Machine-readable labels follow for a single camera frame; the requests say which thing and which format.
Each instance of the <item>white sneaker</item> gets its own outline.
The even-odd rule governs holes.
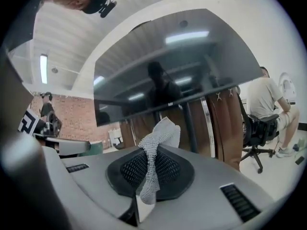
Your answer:
[[[295,151],[291,148],[286,148],[284,150],[279,148],[279,151],[276,153],[276,156],[278,158],[291,157],[292,155],[294,155],[294,153]]]

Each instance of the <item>white t-shirt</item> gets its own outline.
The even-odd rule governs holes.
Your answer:
[[[283,94],[273,79],[258,78],[248,87],[248,113],[257,118],[269,117],[274,114],[274,104]]]

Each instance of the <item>black and white sign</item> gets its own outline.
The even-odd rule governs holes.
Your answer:
[[[18,131],[33,135],[38,120],[39,117],[31,109],[28,108],[20,122]]]

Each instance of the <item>vent grille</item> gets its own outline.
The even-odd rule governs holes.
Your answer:
[[[220,189],[243,222],[247,222],[260,213],[234,184],[220,187]]]
[[[86,163],[82,163],[82,164],[66,167],[66,170],[68,171],[68,173],[73,173],[73,172],[76,172],[76,171],[84,170],[88,167],[89,166]]]

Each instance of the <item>white wall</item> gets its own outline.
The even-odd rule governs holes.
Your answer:
[[[300,122],[307,122],[307,56],[294,25],[275,0],[164,0],[138,11],[110,32],[85,62],[81,74],[94,72],[92,62],[132,28],[178,11],[207,8],[228,23],[244,40],[260,66],[278,82],[283,71],[291,75],[297,91]],[[73,89],[82,89],[77,80]],[[242,95],[246,85],[241,86]]]

